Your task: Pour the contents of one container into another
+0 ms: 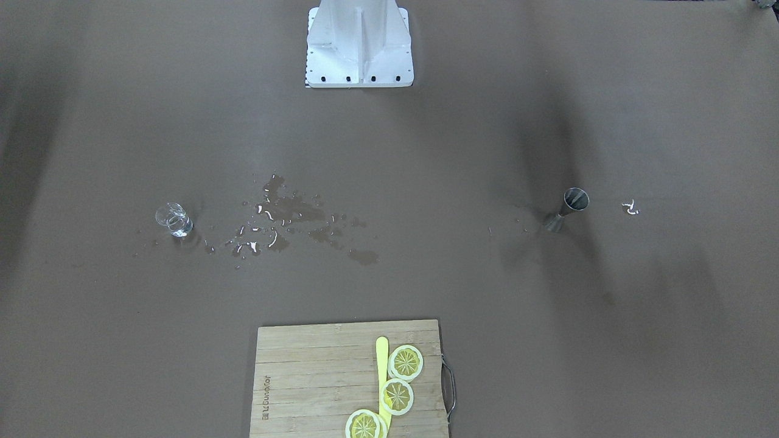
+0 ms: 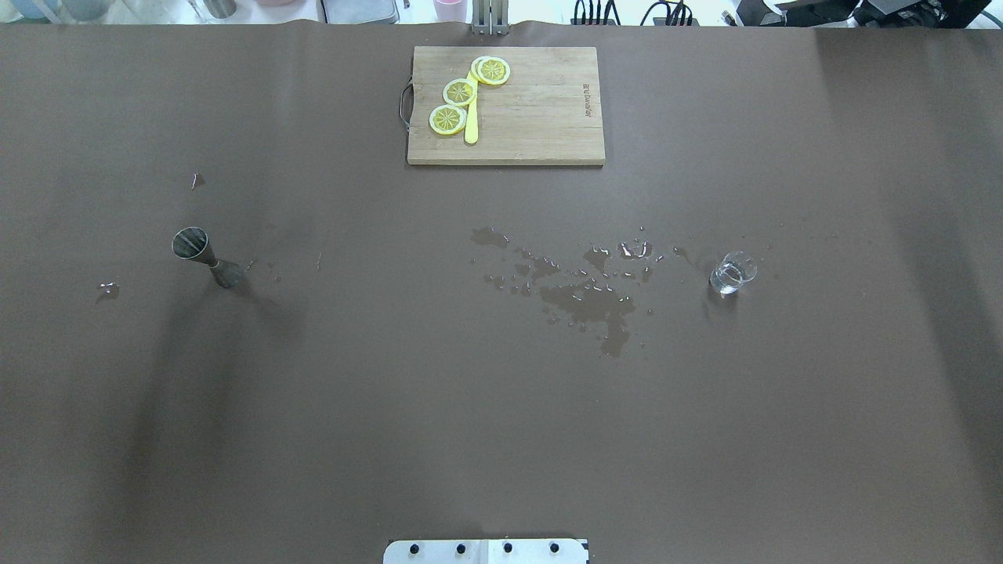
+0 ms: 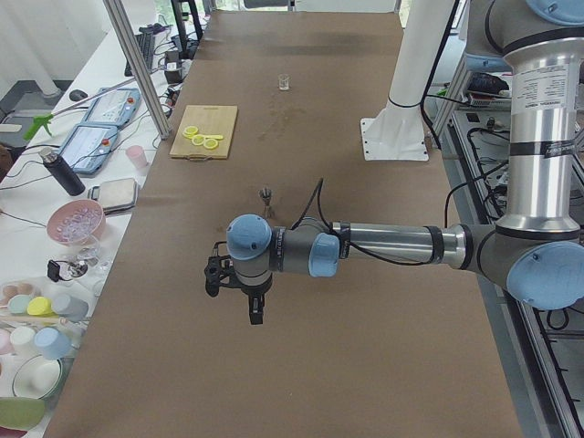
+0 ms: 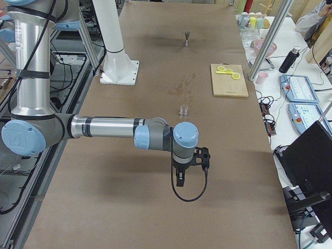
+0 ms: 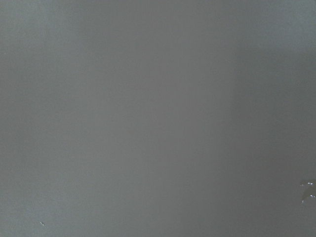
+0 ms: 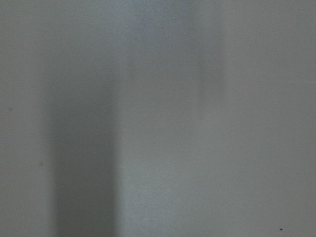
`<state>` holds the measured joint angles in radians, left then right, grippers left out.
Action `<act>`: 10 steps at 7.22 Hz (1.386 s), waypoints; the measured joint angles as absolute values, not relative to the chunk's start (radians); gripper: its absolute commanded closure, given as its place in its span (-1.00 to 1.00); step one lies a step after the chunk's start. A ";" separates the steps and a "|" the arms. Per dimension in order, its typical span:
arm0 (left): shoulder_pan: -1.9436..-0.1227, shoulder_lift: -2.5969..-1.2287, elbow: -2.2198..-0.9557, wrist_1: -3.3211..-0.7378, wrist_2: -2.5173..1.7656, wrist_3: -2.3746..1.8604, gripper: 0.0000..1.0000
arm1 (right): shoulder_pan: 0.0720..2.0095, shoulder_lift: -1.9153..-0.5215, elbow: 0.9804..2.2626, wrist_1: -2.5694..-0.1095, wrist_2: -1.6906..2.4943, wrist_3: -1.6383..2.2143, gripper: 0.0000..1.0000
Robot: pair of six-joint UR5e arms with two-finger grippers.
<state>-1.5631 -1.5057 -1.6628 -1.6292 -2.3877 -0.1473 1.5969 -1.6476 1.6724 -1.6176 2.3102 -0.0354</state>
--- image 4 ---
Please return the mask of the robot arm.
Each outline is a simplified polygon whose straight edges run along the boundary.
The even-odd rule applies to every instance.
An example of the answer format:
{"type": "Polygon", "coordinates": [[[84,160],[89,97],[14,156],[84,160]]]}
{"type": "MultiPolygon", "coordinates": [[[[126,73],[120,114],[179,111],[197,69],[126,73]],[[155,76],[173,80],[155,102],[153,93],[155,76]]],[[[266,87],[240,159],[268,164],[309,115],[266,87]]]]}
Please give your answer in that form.
{"type": "Polygon", "coordinates": [[[79,137],[131,137],[137,148],[171,152],[178,186],[185,171],[197,165],[199,132],[190,122],[169,126],[163,119],[83,117],[50,108],[50,30],[80,21],[78,1],[8,1],[15,23],[17,106],[2,128],[4,144],[15,154],[31,156],[79,137]]]}

